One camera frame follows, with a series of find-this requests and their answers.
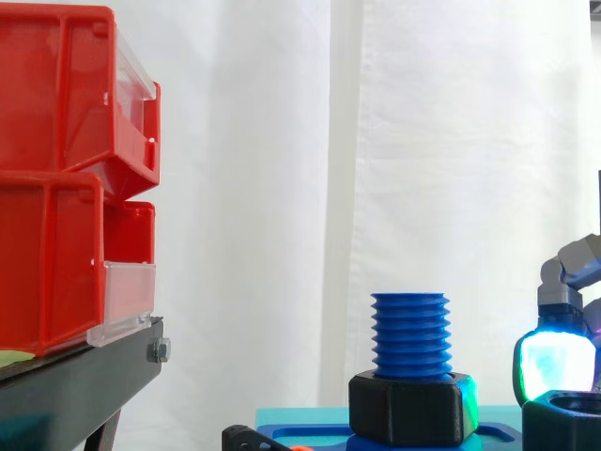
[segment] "metal bolt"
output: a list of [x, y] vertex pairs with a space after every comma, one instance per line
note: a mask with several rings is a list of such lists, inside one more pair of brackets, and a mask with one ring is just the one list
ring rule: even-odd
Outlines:
[[171, 340], [169, 338], [156, 338], [150, 345], [150, 361], [157, 364], [166, 364], [171, 357]]

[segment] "blue threaded bolt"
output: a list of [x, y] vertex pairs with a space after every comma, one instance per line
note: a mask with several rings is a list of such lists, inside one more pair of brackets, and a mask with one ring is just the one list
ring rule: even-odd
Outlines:
[[377, 377], [444, 381], [451, 366], [448, 364], [451, 335], [445, 319], [449, 302], [441, 293], [379, 293], [372, 317], [376, 325], [374, 351], [378, 366]]

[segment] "black hex nut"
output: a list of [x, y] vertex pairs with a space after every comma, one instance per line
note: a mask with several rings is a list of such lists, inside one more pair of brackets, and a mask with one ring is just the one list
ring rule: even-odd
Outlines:
[[522, 407], [524, 451], [601, 449], [601, 393], [550, 391]]
[[383, 379], [365, 371], [350, 380], [350, 427], [394, 447], [458, 447], [478, 428], [475, 382]]

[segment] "orange object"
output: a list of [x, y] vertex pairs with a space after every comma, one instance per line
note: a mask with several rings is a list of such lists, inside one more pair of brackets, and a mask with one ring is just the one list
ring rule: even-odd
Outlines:
[[161, 90], [105, 7], [0, 3], [0, 169], [159, 184]]
[[137, 321], [152, 310], [154, 268], [128, 274], [152, 264], [153, 243], [152, 205], [104, 202], [92, 174], [0, 172], [0, 350], [44, 355], [84, 341], [107, 306], [110, 321]]

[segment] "white backdrop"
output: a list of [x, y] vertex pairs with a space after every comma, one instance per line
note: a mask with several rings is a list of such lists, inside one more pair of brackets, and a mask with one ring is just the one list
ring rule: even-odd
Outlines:
[[117, 451], [219, 449], [258, 407], [343, 405], [373, 291], [444, 291], [455, 369], [514, 402], [540, 265], [598, 232], [585, 0], [106, 4], [162, 84], [142, 197], [173, 342]]

